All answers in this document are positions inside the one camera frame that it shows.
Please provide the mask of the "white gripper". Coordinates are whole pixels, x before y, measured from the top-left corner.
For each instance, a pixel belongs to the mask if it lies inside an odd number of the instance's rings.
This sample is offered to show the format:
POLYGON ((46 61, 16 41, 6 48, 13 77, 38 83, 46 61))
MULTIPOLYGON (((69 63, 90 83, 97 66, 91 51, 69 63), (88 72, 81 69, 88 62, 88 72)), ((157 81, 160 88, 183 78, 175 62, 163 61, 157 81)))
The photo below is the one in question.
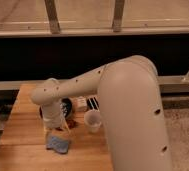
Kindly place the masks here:
POLYGON ((64 115, 61 111, 61 102, 56 101, 48 105, 41 107, 43 115, 43 123, 46 129, 46 136, 55 134, 55 128, 65 127, 70 134, 70 129, 66 121, 64 121, 64 115))

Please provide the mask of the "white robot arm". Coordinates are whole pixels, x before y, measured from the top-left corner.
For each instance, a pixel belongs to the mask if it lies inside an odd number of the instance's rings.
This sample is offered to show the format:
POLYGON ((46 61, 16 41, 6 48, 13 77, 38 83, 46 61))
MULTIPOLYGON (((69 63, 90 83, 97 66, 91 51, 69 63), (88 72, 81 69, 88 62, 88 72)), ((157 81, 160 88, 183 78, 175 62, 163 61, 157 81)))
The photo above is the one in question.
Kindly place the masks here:
POLYGON ((64 82, 47 79, 31 100, 57 127, 61 99, 95 94, 114 171, 173 171, 157 77, 150 59, 133 55, 64 82))

